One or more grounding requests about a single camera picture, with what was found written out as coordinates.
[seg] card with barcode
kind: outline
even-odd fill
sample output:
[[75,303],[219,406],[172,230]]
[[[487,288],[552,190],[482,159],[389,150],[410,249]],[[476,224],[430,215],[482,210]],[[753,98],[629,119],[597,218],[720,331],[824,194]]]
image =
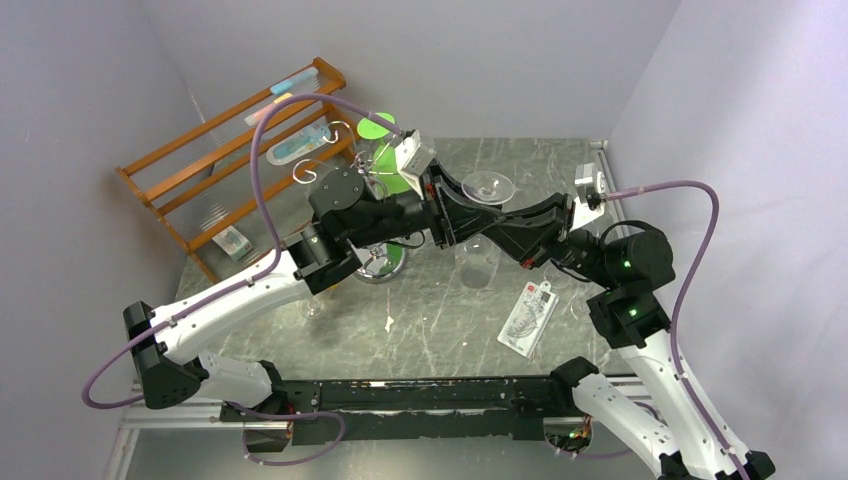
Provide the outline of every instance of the card with barcode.
[[558,302],[559,295],[551,292],[550,282],[542,282],[541,285],[527,282],[498,335],[498,341],[529,358]]

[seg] wine glass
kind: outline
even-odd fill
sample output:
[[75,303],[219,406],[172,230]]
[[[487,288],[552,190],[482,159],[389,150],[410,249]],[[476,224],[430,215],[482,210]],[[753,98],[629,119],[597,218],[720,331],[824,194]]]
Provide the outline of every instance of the wine glass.
[[[497,172],[474,172],[462,179],[462,191],[483,205],[502,205],[515,195],[512,181]],[[501,251],[485,235],[478,233],[456,246],[455,260],[460,283],[468,288],[484,288],[498,270]]]

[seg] metal hook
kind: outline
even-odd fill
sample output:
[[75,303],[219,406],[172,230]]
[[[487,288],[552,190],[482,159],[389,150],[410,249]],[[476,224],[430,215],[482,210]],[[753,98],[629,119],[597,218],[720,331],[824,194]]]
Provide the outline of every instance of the metal hook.
[[332,140],[329,138],[329,134],[330,134],[330,127],[331,127],[332,125],[344,125],[344,126],[345,126],[345,128],[347,128],[347,131],[348,131],[348,132],[350,132],[350,138],[351,138],[351,142],[352,142],[352,144],[353,144],[353,150],[354,150],[354,151],[358,150],[358,149],[357,149],[357,147],[356,147],[356,134],[353,132],[353,128],[350,126],[350,124],[348,124],[347,122],[345,122],[345,121],[343,121],[343,120],[333,120],[332,122],[328,123],[328,124],[324,127],[324,135],[323,135],[323,138],[324,138],[324,141],[325,141],[325,142],[327,142],[327,143],[336,143],[336,142],[338,142],[338,141],[339,141],[339,131],[338,131],[338,130],[333,130],[333,131],[332,131],[332,133],[334,134],[334,137],[333,137],[333,139],[332,139]]
[[306,173],[312,175],[312,179],[309,180],[308,182],[304,182],[303,180],[297,178],[297,167],[299,167],[303,162],[311,162],[311,161],[312,161],[311,158],[304,158],[303,160],[294,164],[294,168],[292,168],[292,179],[294,179],[295,182],[297,182],[301,185],[309,185],[310,183],[314,182],[315,180],[318,180],[318,174],[313,172],[312,170],[305,170]]

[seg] orange wooden frame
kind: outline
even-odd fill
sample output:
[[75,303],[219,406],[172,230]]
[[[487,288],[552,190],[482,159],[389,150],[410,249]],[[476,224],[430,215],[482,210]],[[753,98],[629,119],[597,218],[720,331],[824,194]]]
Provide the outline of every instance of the orange wooden frame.
[[[312,63],[304,66],[300,70],[293,72],[290,76],[295,75],[303,70],[306,70],[309,67],[315,67],[318,69],[319,73],[326,80],[322,83],[321,87],[316,90],[316,93],[325,93],[331,94],[337,90],[344,88],[346,85],[346,81],[344,76],[336,70],[335,67],[327,63],[321,58],[314,58]],[[226,165],[225,167],[215,170],[212,175],[207,178],[204,178],[197,184],[188,188],[184,192],[170,199],[165,204],[157,207],[153,204],[153,201],[161,198],[163,195],[172,191],[173,189],[182,185],[186,180],[200,174],[201,172],[208,171],[208,169],[214,166],[220,160],[226,158],[228,155],[232,154],[237,149],[243,147],[244,145],[251,142],[253,139],[253,128],[248,128],[244,133],[236,136],[232,140],[226,142],[224,145],[216,148],[209,154],[204,155],[196,159],[187,167],[182,170],[174,173],[173,175],[163,179],[153,187],[149,188],[146,191],[142,191],[141,188],[136,185],[136,183],[132,180],[132,176],[141,170],[153,165],[159,160],[166,157],[168,154],[173,153],[177,149],[188,145],[193,140],[196,140],[201,135],[209,132],[213,128],[223,124],[227,120],[239,115],[245,110],[250,109],[254,105],[262,102],[271,96],[270,86],[269,88],[265,88],[253,96],[245,99],[241,103],[233,106],[227,111],[221,113],[215,118],[210,119],[209,121],[198,125],[197,127],[189,130],[188,132],[180,135],[174,140],[166,143],[165,145],[157,148],[156,150],[148,153],[147,155],[139,158],[135,162],[127,165],[126,167],[118,167],[115,169],[118,176],[124,181],[124,183],[129,186],[130,190],[135,194],[135,196],[141,201],[141,203],[150,210],[151,213],[159,220],[168,233],[174,238],[177,244],[186,252],[186,254],[191,257],[200,269],[206,274],[207,277],[213,282],[218,282],[219,278],[215,275],[214,272],[209,268],[209,266],[203,262],[203,260],[197,255],[198,249],[212,240],[212,237],[223,231],[225,228],[233,225],[240,219],[244,218],[247,214],[252,212],[256,208],[256,200],[251,198],[246,198],[245,203],[240,207],[233,210],[230,214],[219,220],[215,225],[206,229],[200,235],[194,238],[183,238],[179,232],[168,222],[165,216],[168,213],[173,212],[181,205],[185,204],[192,198],[199,195],[204,190],[210,188],[216,183],[220,182],[222,179],[231,175],[233,172],[237,171],[240,168],[245,167],[249,161],[249,155],[243,155],[239,157],[234,162]],[[311,101],[303,101],[298,102],[294,105],[290,105],[284,110],[280,111],[268,122],[268,129],[271,129],[284,121],[294,117],[295,115],[301,113],[310,105],[314,104],[315,100]],[[347,118],[335,105],[330,103],[322,103],[322,107],[315,111],[314,113],[309,114],[298,122],[294,123],[291,127],[287,128],[283,132],[274,135],[274,137],[269,138],[268,140],[262,142],[260,147],[260,153],[265,153],[270,147],[276,145],[281,142],[283,139],[295,134],[303,127],[311,124],[315,120],[325,117],[328,122],[334,120],[342,120],[347,122],[349,125],[353,125],[352,121]],[[329,148],[324,149],[315,156],[312,162],[306,163],[303,168],[313,168],[318,163],[324,162],[334,155],[341,154],[349,161],[353,161],[356,156],[356,152],[353,150],[353,140],[351,138],[350,133],[346,129],[339,129],[339,140],[334,144],[330,145]],[[263,196],[265,200],[273,197],[274,195],[282,192],[289,186],[294,183],[294,180],[291,177],[285,177],[279,182],[270,185],[265,188],[263,191]]]

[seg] gray wall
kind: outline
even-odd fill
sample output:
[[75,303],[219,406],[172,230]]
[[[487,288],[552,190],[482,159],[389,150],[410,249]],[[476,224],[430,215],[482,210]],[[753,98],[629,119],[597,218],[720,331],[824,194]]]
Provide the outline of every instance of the gray wall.
[[[2,3],[0,476],[97,479],[120,412],[82,384],[126,340],[125,306],[173,298],[183,258],[112,169],[198,120],[140,2]],[[97,396],[133,376],[120,362]]]
[[[685,1],[610,139],[619,187],[693,178],[719,192],[681,343],[776,478],[848,471],[846,22],[838,0]],[[694,192],[625,204],[667,230],[681,277],[708,209]]]
[[607,138],[679,0],[145,0],[205,115],[322,56],[442,137]]

